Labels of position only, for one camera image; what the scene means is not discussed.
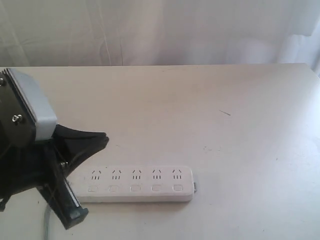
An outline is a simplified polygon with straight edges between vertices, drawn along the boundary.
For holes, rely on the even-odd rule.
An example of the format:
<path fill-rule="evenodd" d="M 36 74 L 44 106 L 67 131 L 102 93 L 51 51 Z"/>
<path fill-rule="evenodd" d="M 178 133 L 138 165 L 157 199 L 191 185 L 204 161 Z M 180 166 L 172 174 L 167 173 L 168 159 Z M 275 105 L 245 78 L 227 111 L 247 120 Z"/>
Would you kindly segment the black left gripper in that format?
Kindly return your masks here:
<path fill-rule="evenodd" d="M 84 161 L 104 150 L 104 132 L 80 131 L 56 125 L 52 143 L 26 148 L 8 146 L 0 155 L 0 210 L 13 195 L 36 188 L 65 229 L 83 222 L 83 208 L 67 177 Z"/>

